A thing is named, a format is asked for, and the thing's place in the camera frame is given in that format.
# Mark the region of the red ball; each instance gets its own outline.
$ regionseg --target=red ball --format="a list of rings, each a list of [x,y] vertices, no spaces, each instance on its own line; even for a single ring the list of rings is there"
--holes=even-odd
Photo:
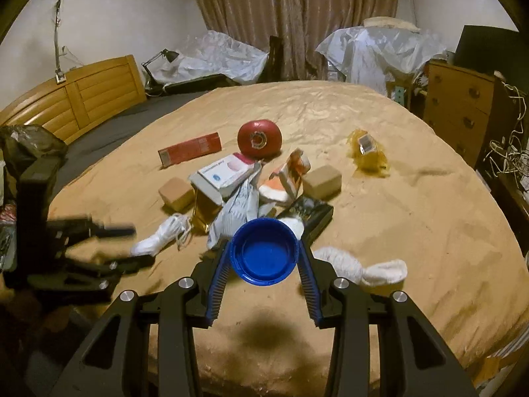
[[[281,151],[283,137],[279,127],[268,119],[252,120],[239,128],[237,144],[243,155],[261,159]]]

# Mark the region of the blue bottle cap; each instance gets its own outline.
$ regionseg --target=blue bottle cap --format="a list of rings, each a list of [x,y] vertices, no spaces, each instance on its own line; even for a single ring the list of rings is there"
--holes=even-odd
[[[300,245],[281,221],[257,218],[237,230],[229,244],[229,259],[246,282],[267,286],[281,282],[294,270]]]

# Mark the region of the white rolled towel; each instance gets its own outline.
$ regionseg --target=white rolled towel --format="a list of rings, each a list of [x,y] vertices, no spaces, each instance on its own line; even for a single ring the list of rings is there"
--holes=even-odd
[[[408,275],[408,267],[402,260],[380,262],[363,268],[349,252],[326,246],[312,253],[314,258],[330,262],[338,277],[366,286],[391,285],[402,282]]]

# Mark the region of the white box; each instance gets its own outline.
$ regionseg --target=white box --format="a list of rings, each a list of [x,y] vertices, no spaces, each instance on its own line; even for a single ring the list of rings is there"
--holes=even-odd
[[[215,202],[224,204],[235,189],[250,176],[256,162],[241,154],[231,154],[189,176],[189,181]]]

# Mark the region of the black monitor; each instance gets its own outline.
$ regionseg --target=black monitor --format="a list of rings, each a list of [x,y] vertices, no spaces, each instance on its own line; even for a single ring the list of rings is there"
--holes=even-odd
[[[490,75],[498,70],[507,83],[529,92],[529,45],[517,31],[465,25],[454,65]]]

